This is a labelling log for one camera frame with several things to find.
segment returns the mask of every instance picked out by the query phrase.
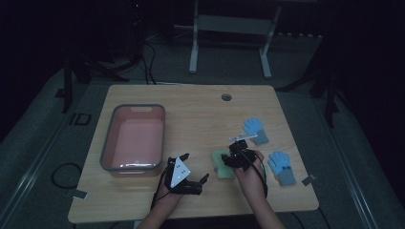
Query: wire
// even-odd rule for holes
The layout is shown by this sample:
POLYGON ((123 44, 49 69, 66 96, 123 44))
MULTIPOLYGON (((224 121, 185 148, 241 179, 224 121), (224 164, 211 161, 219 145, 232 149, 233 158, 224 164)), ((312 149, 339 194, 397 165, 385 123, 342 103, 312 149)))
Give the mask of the wire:
POLYGON ((114 229, 117 225, 119 225, 119 222, 115 222, 113 225, 111 225, 108 229, 114 229))
POLYGON ((158 201, 158 200, 161 199, 161 198, 166 197, 166 196, 169 195, 169 194, 170 194, 170 192, 167 192, 165 195, 161 196, 160 198, 156 198, 156 201, 158 201))
POLYGON ((149 73, 149 76, 151 77, 152 82, 156 85, 156 81, 152 75, 152 65, 153 65, 153 62, 155 61, 155 48, 153 48, 148 43, 144 43, 144 45, 149 47, 152 50, 152 59, 151 59, 151 63, 149 64, 148 73, 149 73))
POLYGON ((324 212, 322 212, 321 207, 318 207, 318 210, 319 210, 319 212, 321 213, 322 218, 324 219, 325 223, 327 224, 327 227, 330 229, 329 222, 328 222, 327 218, 325 217, 324 212))
POLYGON ((298 220, 298 222, 299 222, 300 225, 301 225, 301 228, 302 228, 302 229, 305 229, 303 222, 297 217, 297 215, 295 215, 295 213, 291 213, 291 214, 298 220))
POLYGON ((146 81, 146 84, 149 84, 149 80, 148 80, 148 66, 146 66, 146 61, 145 61, 145 57, 144 57, 144 56, 142 56, 142 62, 143 62, 143 65, 145 66, 145 81, 146 81))
POLYGON ((53 184, 54 186, 56 186, 56 187, 58 187, 58 188, 61 188, 61 189, 73 189, 73 188, 76 188, 76 187, 77 187, 77 185, 63 186, 63 185, 61 185, 61 184, 58 184, 58 183, 56 182, 55 178, 54 178, 55 174, 56 174, 61 168, 65 167, 65 166, 69 166, 69 165, 74 166, 74 167, 78 170, 78 172, 81 174, 81 168, 80 168, 78 165, 76 165, 76 164, 74 164, 74 163, 72 163, 72 162, 68 162, 68 163, 61 164, 61 165, 59 165, 55 170, 53 170, 53 172, 52 172, 52 174, 51 174, 51 182, 52 182, 52 184, 53 184))
POLYGON ((158 183, 158 188, 156 189, 156 192, 155 192, 155 194, 153 195, 153 198, 152 198, 151 210, 152 210, 153 207, 155 207, 156 201, 158 201, 161 198, 166 197, 170 193, 169 192, 169 193, 163 195, 162 197, 158 198, 158 192, 159 192, 159 189, 160 189, 160 186, 161 186, 161 182, 163 181, 163 177, 164 177, 164 175, 166 175, 166 172, 167 172, 167 167, 163 170, 163 172, 161 172, 159 183, 158 183))

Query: plastic tub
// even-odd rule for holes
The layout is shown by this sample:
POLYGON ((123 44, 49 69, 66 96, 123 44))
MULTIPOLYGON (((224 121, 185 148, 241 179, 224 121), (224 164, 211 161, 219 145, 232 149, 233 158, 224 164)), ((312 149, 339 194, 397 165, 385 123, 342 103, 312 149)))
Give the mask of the plastic tub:
POLYGON ((159 104, 120 105, 113 111, 100 158, 117 177, 152 177, 160 173, 165 110, 159 104))

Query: sponge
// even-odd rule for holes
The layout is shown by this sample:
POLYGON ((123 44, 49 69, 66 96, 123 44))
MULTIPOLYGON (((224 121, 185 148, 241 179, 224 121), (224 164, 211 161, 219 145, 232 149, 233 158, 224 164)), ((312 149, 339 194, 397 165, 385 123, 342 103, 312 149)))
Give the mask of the sponge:
POLYGON ((233 173, 231 168, 224 164, 221 155, 230 156, 229 150, 216 150, 213 151, 211 154, 214 170, 215 172, 217 172, 217 178, 233 179, 235 177, 235 174, 233 173))

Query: metal stand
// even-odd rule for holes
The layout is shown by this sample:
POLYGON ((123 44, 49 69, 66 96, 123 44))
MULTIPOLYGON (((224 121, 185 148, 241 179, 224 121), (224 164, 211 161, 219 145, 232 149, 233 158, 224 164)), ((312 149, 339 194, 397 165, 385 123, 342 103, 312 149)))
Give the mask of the metal stand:
POLYGON ((263 20, 199 14, 199 0, 195 0, 194 3, 193 47, 191 49, 190 67, 188 70, 190 73, 197 72, 199 31, 224 31, 266 35, 266 43, 261 49, 259 49, 259 55, 262 61, 264 77, 271 78, 267 52, 276 28, 281 7, 277 7, 272 20, 263 20))

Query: gray floor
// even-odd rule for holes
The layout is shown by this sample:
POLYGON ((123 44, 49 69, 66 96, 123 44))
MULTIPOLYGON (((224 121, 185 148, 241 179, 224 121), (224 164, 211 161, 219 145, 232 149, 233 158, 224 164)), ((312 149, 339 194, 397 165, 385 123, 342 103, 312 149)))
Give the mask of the gray floor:
MULTIPOLYGON (((209 33, 202 35, 198 71, 189 74, 190 33, 178 33, 179 38, 173 43, 161 43, 158 36, 148 39, 156 51, 153 75, 159 83, 281 87, 302 76, 321 41, 321 38, 276 36, 268 55, 273 77, 264 79, 257 43, 249 40, 243 46, 219 44, 209 33)), ((151 61, 152 50, 145 47, 144 54, 151 61)), ((121 75, 130 78, 130 83, 144 84, 142 68, 138 66, 121 75)), ((133 228, 132 221, 69 223, 72 189, 61 189, 51 182, 58 166, 67 162, 83 166, 105 95, 114 83, 117 82, 96 76, 90 85, 75 83, 74 104, 67 114, 61 113, 63 100, 54 97, 57 89, 63 87, 62 72, 44 86, 0 145, 0 219, 7 222, 1 228, 133 228), (87 126, 70 124, 73 114, 91 115, 92 119, 87 126), (29 184, 20 183, 30 178, 27 171, 37 177, 29 184), (19 184, 26 184, 28 189, 18 190, 19 184), (20 197, 13 196, 16 191, 20 197)), ((297 218, 305 228, 327 228, 327 223, 330 228, 405 228, 404 209, 353 114, 336 99, 340 112, 333 115, 335 128, 329 128, 323 118, 325 99, 310 98, 310 86, 308 83, 277 95, 308 173, 317 176, 313 187, 320 210, 294 215, 281 213, 281 220, 288 228, 302 228, 297 218)), ((64 167, 55 174, 55 179, 66 186, 75 185, 79 172, 74 167, 64 167)), ((252 216, 240 216, 168 220, 163 228, 220 226, 254 228, 255 224, 252 216)))

